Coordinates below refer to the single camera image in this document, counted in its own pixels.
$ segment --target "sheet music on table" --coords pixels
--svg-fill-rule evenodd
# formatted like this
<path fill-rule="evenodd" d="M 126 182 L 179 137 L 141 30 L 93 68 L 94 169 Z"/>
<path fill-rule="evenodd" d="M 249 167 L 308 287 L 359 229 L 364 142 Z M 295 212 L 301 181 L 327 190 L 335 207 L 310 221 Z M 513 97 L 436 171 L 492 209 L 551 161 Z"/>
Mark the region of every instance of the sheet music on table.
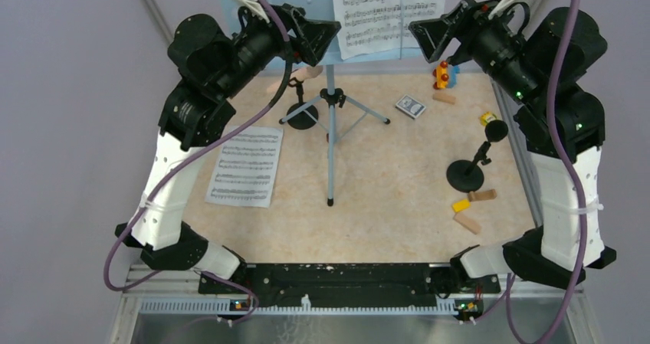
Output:
<path fill-rule="evenodd" d="M 229 126 L 229 133 L 237 126 Z M 268 208 L 280 158 L 282 129 L 251 126 L 221 147 L 205 201 Z"/>
<path fill-rule="evenodd" d="M 400 48 L 417 48 L 408 30 L 415 20 L 442 15 L 445 0 L 333 0 L 341 23 L 341 58 Z"/>

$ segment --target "yellow block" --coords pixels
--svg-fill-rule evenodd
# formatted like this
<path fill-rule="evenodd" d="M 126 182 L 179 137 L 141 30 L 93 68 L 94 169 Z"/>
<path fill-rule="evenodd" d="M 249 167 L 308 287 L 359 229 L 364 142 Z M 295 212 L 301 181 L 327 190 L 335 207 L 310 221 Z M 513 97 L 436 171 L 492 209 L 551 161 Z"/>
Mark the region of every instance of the yellow block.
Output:
<path fill-rule="evenodd" d="M 465 199 L 462 201 L 458 201 L 455 204 L 451 206 L 451 208 L 454 209 L 454 212 L 461 212 L 465 210 L 466 208 L 469 208 L 469 200 Z"/>

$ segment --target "zip tie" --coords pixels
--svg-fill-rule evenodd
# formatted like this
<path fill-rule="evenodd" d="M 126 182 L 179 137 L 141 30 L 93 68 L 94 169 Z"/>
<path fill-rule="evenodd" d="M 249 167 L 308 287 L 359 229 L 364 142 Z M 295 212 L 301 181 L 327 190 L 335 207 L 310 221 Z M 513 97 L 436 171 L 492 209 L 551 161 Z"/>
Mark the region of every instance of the zip tie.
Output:
<path fill-rule="evenodd" d="M 605 208 L 599 202 L 598 196 L 596 196 L 596 198 L 594 198 L 593 201 L 591 201 L 585 208 L 568 208 L 565 205 L 558 204 L 557 202 L 547 200 L 545 198 L 542 199 L 542 205 L 554 208 L 558 211 L 568 212 L 572 215 L 586 215 L 594 211 L 601 211 Z"/>
<path fill-rule="evenodd" d="M 187 205 L 187 202 L 176 202 L 175 204 L 168 204 L 168 205 L 156 204 L 155 202 L 147 201 L 148 197 L 149 196 L 145 192 L 143 192 L 138 207 L 146 208 L 151 211 L 165 212 L 165 211 L 180 210 Z"/>

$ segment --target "beige tabletop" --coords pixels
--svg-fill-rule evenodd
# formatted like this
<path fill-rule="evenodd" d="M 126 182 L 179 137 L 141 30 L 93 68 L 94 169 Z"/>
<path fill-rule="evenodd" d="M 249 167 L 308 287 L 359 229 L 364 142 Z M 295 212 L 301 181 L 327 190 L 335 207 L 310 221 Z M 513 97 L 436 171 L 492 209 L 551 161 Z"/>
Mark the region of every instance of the beige tabletop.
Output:
<path fill-rule="evenodd" d="M 232 100 L 238 125 L 270 99 L 276 77 L 258 77 Z M 305 100 L 326 84 L 322 75 L 305 83 Z M 385 125 L 367 116 L 335 146 L 333 207 L 327 206 L 327 142 L 319 126 L 299 131 L 278 120 L 297 102 L 287 90 L 257 126 L 284 128 L 280 163 L 270 208 L 242 208 L 205 202 L 218 149 L 207 155 L 185 210 L 184 220 L 198 233 L 223 244 L 249 262 L 362 263 L 443 262 L 475 244 L 490 244 L 533 228 L 524 189 L 507 140 L 494 144 L 493 162 L 484 166 L 482 189 L 495 188 L 493 201 L 464 211 L 482 226 L 474 235 L 453 221 L 451 204 L 466 198 L 445 179 L 447 166 L 472 159 L 483 143 L 479 117 L 500 115 L 489 79 L 461 74 L 446 93 L 455 105 L 432 99 L 427 74 L 336 76 L 346 95 L 391 119 Z M 427 106 L 412 120 L 395 108 L 409 94 Z M 316 105 L 327 125 L 327 104 Z M 339 133 L 363 112 L 351 104 L 336 109 Z"/>

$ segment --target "tripod base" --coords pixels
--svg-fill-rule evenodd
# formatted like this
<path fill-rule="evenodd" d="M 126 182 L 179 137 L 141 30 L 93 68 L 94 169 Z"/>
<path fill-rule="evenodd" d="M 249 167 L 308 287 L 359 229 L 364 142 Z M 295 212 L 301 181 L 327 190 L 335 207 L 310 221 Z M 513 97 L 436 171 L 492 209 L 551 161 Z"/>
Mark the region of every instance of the tripod base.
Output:
<path fill-rule="evenodd" d="M 466 175 L 465 171 L 470 165 L 469 160 L 456 160 L 447 168 L 447 182 L 460 192 L 478 191 L 485 180 L 483 171 L 478 166 Z"/>
<path fill-rule="evenodd" d="M 304 103 L 295 103 L 294 105 L 290 106 L 289 110 L 287 111 L 287 115 L 293 113 L 303 104 Z M 309 112 L 309 114 L 311 114 L 314 119 L 318 120 L 318 109 L 312 105 L 288 120 L 287 123 L 289 123 L 289 126 L 295 129 L 309 129 L 315 126 L 316 122 L 311 118 L 311 116 L 309 116 L 309 114 L 305 112 Z"/>

